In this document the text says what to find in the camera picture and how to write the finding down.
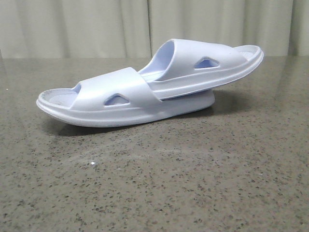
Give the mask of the light blue slipper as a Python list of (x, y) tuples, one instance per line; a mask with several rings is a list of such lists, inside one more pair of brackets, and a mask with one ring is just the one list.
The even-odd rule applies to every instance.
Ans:
[(170, 39), (139, 74), (159, 99), (170, 99), (239, 80), (256, 69), (263, 56), (256, 45)]
[(37, 106), (68, 124), (120, 127), (147, 123), (211, 106), (211, 90), (161, 100), (133, 69), (125, 68), (79, 82), (73, 88), (42, 92)]

